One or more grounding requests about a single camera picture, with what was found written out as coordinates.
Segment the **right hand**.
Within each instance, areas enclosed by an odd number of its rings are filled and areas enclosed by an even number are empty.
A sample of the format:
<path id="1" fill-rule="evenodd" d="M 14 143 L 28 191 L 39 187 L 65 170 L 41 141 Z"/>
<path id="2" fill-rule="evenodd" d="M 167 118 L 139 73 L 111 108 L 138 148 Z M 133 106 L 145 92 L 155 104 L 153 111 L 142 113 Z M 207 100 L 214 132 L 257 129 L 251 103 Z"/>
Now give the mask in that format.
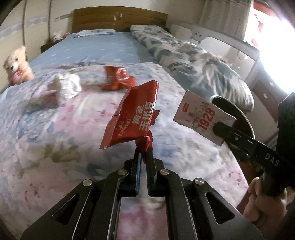
<path id="1" fill-rule="evenodd" d="M 287 212 L 287 191 L 284 190 L 278 197 L 272 197 L 263 193 L 263 182 L 256 177 L 249 185 L 249 200 L 243 215 L 260 231 L 275 229 Z"/>

